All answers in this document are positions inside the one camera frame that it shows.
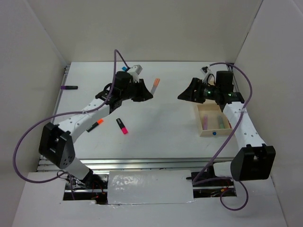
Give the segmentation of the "pastel orange cap highlighter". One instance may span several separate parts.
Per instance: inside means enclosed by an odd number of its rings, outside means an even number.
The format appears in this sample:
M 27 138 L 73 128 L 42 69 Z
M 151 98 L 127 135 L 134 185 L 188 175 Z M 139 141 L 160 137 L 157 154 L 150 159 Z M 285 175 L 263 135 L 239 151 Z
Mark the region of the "pastel orange cap highlighter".
M 153 86 L 152 86 L 152 88 L 151 88 L 151 91 L 150 91 L 150 93 L 151 93 L 152 95 L 154 95 L 154 93 L 155 93 L 155 91 L 156 91 L 156 89 L 157 89 L 157 87 L 158 87 L 159 82 L 160 82 L 160 79 L 159 79 L 159 78 L 156 78 L 155 81 L 154 81 L 154 83 L 153 83 Z

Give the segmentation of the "pastel lilac highlighter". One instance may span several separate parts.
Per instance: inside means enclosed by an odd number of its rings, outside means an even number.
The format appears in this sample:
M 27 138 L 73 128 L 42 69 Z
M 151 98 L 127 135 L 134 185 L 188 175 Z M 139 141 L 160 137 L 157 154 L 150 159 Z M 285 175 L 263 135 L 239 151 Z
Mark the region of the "pastel lilac highlighter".
M 202 128 L 203 130 L 208 130 L 208 115 L 205 114 L 202 120 Z

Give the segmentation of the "pink cap black highlighter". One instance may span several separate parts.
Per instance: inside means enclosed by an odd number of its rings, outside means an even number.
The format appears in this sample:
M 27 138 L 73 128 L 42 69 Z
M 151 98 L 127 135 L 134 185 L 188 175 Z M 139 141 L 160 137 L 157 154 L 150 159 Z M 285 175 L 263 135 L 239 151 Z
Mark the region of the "pink cap black highlighter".
M 125 125 L 124 125 L 124 123 L 122 122 L 122 120 L 121 120 L 120 118 L 117 118 L 117 119 L 116 119 L 116 122 L 117 122 L 118 126 L 120 127 L 122 133 L 123 133 L 124 135 L 126 135 L 126 134 L 128 133 L 128 130 L 127 130 L 127 128 L 125 127 Z

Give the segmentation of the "pastel green highlighter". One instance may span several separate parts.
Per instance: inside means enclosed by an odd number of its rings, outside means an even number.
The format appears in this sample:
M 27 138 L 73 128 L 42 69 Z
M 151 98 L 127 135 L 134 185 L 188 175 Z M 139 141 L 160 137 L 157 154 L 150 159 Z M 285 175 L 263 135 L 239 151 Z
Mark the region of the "pastel green highlighter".
M 225 129 L 225 125 L 224 125 L 224 122 L 223 122 L 223 118 L 222 118 L 220 115 L 217 116 L 217 120 L 218 120 L 219 128 L 220 128 L 220 129 Z

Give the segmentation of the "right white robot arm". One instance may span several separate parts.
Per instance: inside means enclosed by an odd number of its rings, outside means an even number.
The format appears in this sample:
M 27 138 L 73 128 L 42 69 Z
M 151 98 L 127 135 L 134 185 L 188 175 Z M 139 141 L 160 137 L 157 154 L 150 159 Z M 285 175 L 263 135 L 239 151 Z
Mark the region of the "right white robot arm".
M 204 103 L 213 100 L 227 117 L 235 135 L 239 152 L 231 161 L 231 176 L 235 181 L 266 180 L 269 178 L 276 151 L 266 145 L 257 133 L 241 93 L 233 90 L 233 73 L 218 71 L 214 85 L 206 79 L 193 78 L 178 99 Z

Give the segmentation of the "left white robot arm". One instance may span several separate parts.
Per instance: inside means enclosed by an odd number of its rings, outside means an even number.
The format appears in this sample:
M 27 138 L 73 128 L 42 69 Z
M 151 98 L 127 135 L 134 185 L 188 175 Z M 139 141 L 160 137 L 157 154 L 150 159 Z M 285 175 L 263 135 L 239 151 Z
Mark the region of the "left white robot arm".
M 76 158 L 74 142 L 97 120 L 119 108 L 123 101 L 131 99 L 144 102 L 153 98 L 144 80 L 139 78 L 141 71 L 140 65 L 134 65 L 127 71 L 117 72 L 114 84 L 106 85 L 79 114 L 58 124 L 47 123 L 43 127 L 39 153 L 59 169 L 74 176 L 81 188 L 91 188 L 94 183 L 101 184 L 102 181 Z

